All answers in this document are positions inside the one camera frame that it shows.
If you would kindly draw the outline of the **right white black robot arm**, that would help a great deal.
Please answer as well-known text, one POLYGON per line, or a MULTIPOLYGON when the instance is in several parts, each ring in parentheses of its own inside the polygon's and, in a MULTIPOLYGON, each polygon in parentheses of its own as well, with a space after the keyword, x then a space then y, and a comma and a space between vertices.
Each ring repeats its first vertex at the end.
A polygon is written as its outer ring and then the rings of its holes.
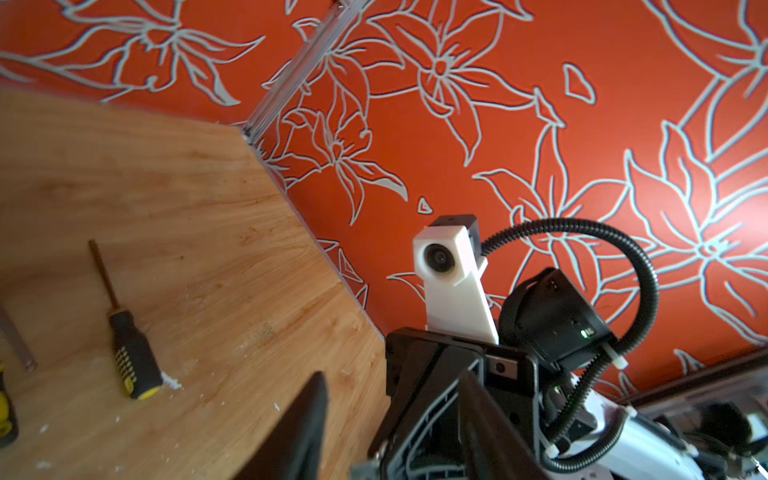
POLYGON ((472 215, 442 216, 413 241, 426 326, 386 338, 388 411, 353 479, 722 479, 726 460, 594 390, 625 368, 657 316, 652 263, 606 224, 549 218, 479 236, 472 215), (488 257, 516 240, 576 233, 631 263, 640 303, 616 335, 559 269, 517 285, 493 315, 488 257))

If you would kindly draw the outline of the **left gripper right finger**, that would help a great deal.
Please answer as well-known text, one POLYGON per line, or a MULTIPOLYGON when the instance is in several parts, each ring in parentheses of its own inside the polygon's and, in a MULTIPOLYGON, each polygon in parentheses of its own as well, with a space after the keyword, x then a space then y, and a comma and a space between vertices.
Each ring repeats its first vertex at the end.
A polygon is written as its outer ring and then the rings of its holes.
POLYGON ((521 435, 472 372, 459 376, 458 416, 468 479, 548 478, 521 435))

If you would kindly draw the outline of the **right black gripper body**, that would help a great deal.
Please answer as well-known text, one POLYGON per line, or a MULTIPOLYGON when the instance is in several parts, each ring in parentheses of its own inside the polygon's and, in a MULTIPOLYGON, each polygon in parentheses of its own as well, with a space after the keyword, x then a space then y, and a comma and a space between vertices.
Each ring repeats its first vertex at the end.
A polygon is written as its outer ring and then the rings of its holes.
POLYGON ((524 351, 403 328, 386 338, 390 406, 353 479, 468 479, 459 433, 458 381, 472 372, 539 464, 539 375, 524 351))

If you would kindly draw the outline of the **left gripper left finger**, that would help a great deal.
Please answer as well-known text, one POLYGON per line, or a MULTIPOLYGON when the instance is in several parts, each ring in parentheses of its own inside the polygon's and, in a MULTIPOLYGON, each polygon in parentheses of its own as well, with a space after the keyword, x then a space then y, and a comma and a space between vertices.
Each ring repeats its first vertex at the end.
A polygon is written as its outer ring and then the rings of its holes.
POLYGON ((234 479, 317 479, 328 405, 326 377, 316 371, 234 479))

